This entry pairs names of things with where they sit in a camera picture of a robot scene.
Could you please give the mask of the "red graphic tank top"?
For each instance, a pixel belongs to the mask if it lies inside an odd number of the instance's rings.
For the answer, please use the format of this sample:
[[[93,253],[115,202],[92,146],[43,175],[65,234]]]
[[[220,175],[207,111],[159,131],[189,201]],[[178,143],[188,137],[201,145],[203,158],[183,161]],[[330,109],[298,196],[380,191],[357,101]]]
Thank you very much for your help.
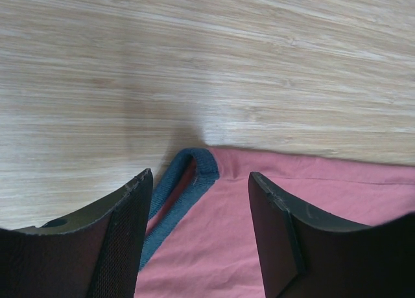
[[[136,297],[413,297],[414,168],[187,148],[156,186]]]

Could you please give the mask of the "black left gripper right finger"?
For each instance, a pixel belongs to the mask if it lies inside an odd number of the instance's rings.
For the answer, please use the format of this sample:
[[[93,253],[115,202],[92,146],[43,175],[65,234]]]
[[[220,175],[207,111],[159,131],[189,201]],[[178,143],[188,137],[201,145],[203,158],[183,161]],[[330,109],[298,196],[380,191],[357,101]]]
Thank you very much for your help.
[[[326,212],[258,172],[248,179],[267,297],[413,297],[414,214],[376,226]]]

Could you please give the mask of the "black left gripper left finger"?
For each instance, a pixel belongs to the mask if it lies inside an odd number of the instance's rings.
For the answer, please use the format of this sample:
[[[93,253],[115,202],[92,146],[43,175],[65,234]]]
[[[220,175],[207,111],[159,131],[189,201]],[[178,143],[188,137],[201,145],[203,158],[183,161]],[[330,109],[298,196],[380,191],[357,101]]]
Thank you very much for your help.
[[[1,230],[2,297],[133,297],[153,175],[41,227]]]

